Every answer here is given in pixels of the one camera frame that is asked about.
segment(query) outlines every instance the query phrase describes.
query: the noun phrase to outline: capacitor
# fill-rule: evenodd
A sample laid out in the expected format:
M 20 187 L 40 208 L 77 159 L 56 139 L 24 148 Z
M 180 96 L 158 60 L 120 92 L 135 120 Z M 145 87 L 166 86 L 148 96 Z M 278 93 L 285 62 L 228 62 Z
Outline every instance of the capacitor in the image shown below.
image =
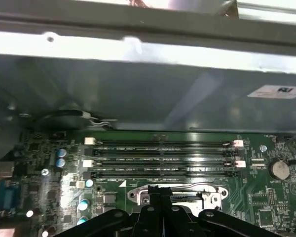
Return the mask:
M 88 187 L 88 188 L 91 188 L 93 186 L 93 181 L 92 179 L 88 179 L 87 181 L 85 181 L 85 185 Z
M 57 151 L 57 156 L 58 157 L 65 157 L 67 155 L 67 150 L 66 149 L 59 149 L 58 151 Z
M 39 216 L 41 214 L 41 211 L 39 208 L 33 208 L 32 210 L 29 210 L 26 213 L 26 217 L 31 218 L 31 217 L 36 217 Z
M 84 223 L 84 222 L 86 222 L 86 221 L 88 221 L 88 218 L 85 217 L 85 216 L 82 216 L 82 217 L 78 220 L 77 225 L 80 225 L 80 224 L 82 224 L 82 223 Z
M 45 227 L 45 231 L 44 232 L 47 232 L 47 236 L 53 236 L 53 235 L 56 234 L 56 228 L 54 226 L 49 226 L 47 228 Z
M 89 206 L 89 201 L 87 199 L 83 199 L 79 204 L 78 204 L 78 209 L 80 211 L 85 211 Z
M 66 164 L 66 161 L 64 159 L 62 159 L 62 158 L 56 160 L 56 166 L 59 167 L 59 168 L 64 167 L 65 164 Z
M 285 180 L 290 175 L 290 168 L 288 164 L 282 160 L 273 160 L 268 166 L 269 174 L 272 178 L 278 180 Z
M 43 233 L 41 233 L 41 237 L 48 237 L 48 231 L 43 231 Z

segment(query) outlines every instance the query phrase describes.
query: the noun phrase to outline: mounting screw hole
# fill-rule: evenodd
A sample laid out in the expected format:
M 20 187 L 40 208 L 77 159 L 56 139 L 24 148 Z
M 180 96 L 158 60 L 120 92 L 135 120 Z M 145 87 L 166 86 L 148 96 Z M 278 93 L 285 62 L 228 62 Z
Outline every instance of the mounting screw hole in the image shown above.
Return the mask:
M 48 36 L 47 41 L 53 43 L 54 42 L 54 37 Z
M 144 198 L 143 199 L 143 204 L 148 204 L 149 203 L 149 199 L 148 198 Z

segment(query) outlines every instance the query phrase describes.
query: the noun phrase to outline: white connector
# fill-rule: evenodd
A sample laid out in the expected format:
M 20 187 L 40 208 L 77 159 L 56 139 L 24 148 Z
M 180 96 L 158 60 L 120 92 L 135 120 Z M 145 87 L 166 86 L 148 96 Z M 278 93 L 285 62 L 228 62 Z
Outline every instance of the white connector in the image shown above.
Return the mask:
M 233 147 L 243 147 L 243 141 L 242 140 L 234 140 L 232 142 Z
M 91 160 L 91 159 L 85 159 L 85 160 L 83 160 L 82 167 L 84 167 L 84 168 L 93 167 L 93 160 Z
M 85 137 L 84 144 L 85 145 L 94 145 L 96 143 L 96 139 L 94 137 Z
M 235 161 L 235 166 L 237 168 L 245 168 L 246 166 L 246 161 L 245 160 L 237 160 Z

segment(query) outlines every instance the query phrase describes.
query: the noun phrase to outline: screw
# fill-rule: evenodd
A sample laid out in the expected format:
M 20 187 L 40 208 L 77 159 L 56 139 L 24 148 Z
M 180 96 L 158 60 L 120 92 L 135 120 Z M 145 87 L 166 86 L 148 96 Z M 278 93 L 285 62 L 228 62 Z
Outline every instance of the screw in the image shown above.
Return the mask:
M 205 212 L 205 216 L 213 217 L 214 214 L 213 214 L 213 212 L 207 211 L 207 212 Z
M 15 105 L 14 104 L 9 104 L 8 110 L 15 110 Z
M 148 204 L 148 203 L 149 203 L 149 199 L 145 198 L 145 199 L 143 200 L 143 203 L 144 203 L 144 204 Z
M 49 170 L 48 169 L 42 169 L 41 172 L 42 176 L 47 176 L 49 174 Z
M 266 145 L 261 145 L 260 146 L 260 151 L 261 152 L 266 152 L 267 151 L 267 146 Z
M 26 113 L 26 112 L 20 113 L 19 116 L 22 117 L 22 118 L 29 118 L 29 117 L 31 117 L 31 115 L 29 113 Z
M 6 120 L 9 121 L 9 122 L 11 122 L 13 120 L 13 116 L 6 117 Z
M 173 207 L 171 207 L 171 210 L 173 210 L 173 211 L 178 211 L 179 208 L 178 208 L 177 206 L 173 206 Z
M 121 216 L 123 216 L 123 213 L 122 212 L 117 212 L 117 213 L 114 214 L 114 216 L 115 217 L 121 217 Z

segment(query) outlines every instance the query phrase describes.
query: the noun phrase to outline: green circuit board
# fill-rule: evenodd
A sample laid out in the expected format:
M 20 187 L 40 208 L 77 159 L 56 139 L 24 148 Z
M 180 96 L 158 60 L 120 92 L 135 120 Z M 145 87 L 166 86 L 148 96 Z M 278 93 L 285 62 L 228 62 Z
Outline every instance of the green circuit board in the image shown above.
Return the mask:
M 93 139 L 94 143 L 85 145 L 85 138 L 89 138 L 89 141 Z M 217 145 L 238 140 L 243 142 L 243 146 L 231 145 L 226 148 Z M 227 214 L 272 232 L 296 233 L 296 165 L 289 166 L 289 176 L 285 180 L 270 174 L 272 162 L 296 159 L 280 135 L 25 132 L 23 142 L 25 155 L 15 162 L 13 175 L 21 189 L 15 216 L 22 216 L 35 207 L 45 213 L 32 221 L 29 236 L 37 236 L 42 223 L 55 226 L 60 233 L 77 225 L 82 217 L 90 219 L 112 208 L 132 213 L 138 203 L 130 200 L 130 192 L 138 187 L 195 183 L 227 190 L 228 195 L 222 199 L 221 208 Z M 175 166 L 182 165 L 183 159 L 187 166 L 189 163 L 195 164 L 193 156 L 196 153 L 191 155 L 190 144 L 197 143 L 205 144 L 205 148 L 197 150 L 197 156 L 202 156 L 204 164 L 201 168 L 192 167 L 190 172 L 181 172 Z M 215 147 L 208 152 L 206 146 L 212 146 L 212 143 L 215 143 Z M 188 152 L 182 152 L 186 151 L 186 147 L 177 149 L 187 144 Z M 66 150 L 63 157 L 66 164 L 63 167 L 55 165 L 59 159 L 59 149 Z M 238 161 L 242 162 L 241 166 L 225 165 L 226 162 L 235 164 Z M 156 162 L 158 166 L 150 168 L 149 164 Z M 41 174 L 44 168 L 49 170 L 46 176 Z M 91 187 L 86 186 L 87 180 L 92 180 Z M 86 210 L 78 208 L 82 200 L 88 200 Z

